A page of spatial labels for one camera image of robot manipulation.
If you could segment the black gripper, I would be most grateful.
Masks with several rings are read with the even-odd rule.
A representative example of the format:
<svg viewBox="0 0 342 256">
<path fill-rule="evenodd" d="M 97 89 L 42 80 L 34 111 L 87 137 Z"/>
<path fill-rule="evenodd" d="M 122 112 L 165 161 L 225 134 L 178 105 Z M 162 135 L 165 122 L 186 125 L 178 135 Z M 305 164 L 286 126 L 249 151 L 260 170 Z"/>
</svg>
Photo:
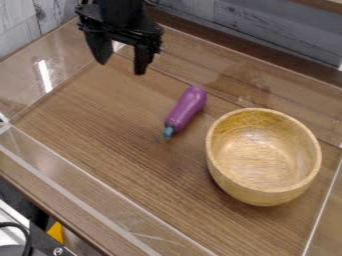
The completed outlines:
<svg viewBox="0 0 342 256">
<path fill-rule="evenodd" d="M 95 60 L 105 65 L 114 53 L 113 40 L 135 46 L 134 71 L 145 75 L 161 52 L 163 28 L 150 16 L 146 0 L 82 0 L 75 7 L 79 29 Z"/>
</svg>

